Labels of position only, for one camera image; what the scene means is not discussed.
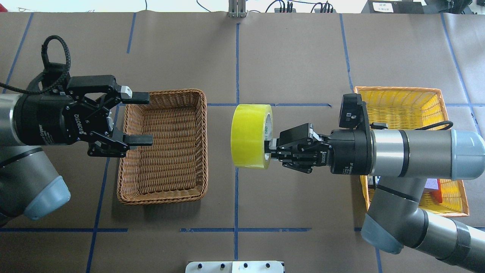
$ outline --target white floor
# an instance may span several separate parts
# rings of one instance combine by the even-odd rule
[[[316,2],[314,0],[301,0],[304,2]],[[147,0],[148,9],[158,12],[204,12],[196,0]],[[247,10],[264,12],[272,0],[248,0]],[[366,0],[331,0],[329,1],[339,13],[360,13]],[[0,0],[0,3],[12,12],[137,12],[145,9],[144,0]],[[199,0],[199,3],[210,11],[227,11],[227,0]],[[312,4],[293,3],[297,12],[310,12]],[[478,14],[485,14],[485,7],[478,6],[476,0],[470,5],[470,9]]]

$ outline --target red object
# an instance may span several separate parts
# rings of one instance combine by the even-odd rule
[[[438,179],[438,190],[430,192],[438,203],[443,203],[443,194],[441,194],[441,181]]]

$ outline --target white mounting plate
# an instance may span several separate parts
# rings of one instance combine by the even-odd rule
[[[278,261],[220,261],[190,262],[185,273],[284,273],[285,267]]]

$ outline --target yellow basket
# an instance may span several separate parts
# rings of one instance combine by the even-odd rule
[[[448,120],[441,90],[418,87],[362,87],[355,93],[367,103],[369,122],[385,122],[389,129],[410,130]],[[361,175],[362,193],[369,209],[374,189],[369,189],[367,176]],[[463,180],[440,179],[443,202],[429,193],[421,197],[420,208],[445,217],[469,215]]]

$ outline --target yellow tape roll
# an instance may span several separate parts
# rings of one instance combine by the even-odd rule
[[[231,126],[231,153],[236,167],[267,169],[264,141],[273,138],[273,113],[267,104],[239,104]]]

